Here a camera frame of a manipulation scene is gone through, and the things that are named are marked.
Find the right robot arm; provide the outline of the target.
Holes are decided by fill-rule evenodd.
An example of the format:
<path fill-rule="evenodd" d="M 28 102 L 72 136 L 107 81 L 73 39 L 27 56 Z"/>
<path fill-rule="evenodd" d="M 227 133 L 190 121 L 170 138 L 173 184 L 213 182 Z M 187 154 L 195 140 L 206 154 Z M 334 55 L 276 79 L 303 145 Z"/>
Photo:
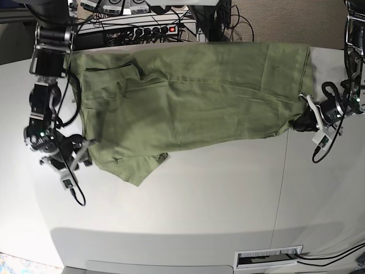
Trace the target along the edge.
<path fill-rule="evenodd" d="M 79 134 L 64 136 L 59 130 L 71 124 L 76 117 L 63 122 L 59 117 L 64 92 L 58 79 L 75 79 L 71 73 L 71 55 L 79 27 L 91 20 L 70 15 L 67 1 L 22 1 L 37 21 L 35 45 L 30 73 L 36 82 L 30 92 L 29 124 L 24 129 L 26 146 L 44 153 L 41 164 L 51 167 L 60 176 L 65 189 L 74 191 L 78 181 L 74 171 L 79 163 L 89 166 L 92 161 L 88 148 L 93 144 Z"/>

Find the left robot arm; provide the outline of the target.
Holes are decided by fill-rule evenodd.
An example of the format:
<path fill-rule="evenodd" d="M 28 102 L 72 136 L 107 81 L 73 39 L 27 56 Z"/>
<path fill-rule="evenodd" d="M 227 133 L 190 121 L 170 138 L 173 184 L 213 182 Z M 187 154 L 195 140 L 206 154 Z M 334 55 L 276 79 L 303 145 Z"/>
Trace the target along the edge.
<path fill-rule="evenodd" d="M 316 102 L 301 92 L 298 97 L 307 103 L 304 113 L 294 122 L 296 131 L 314 131 L 314 151 L 328 151 L 341 134 L 344 119 L 364 114 L 364 1 L 345 1 L 347 21 L 344 31 L 344 66 L 347 78 L 340 83 L 343 93 L 333 82 L 321 85 L 326 99 Z"/>

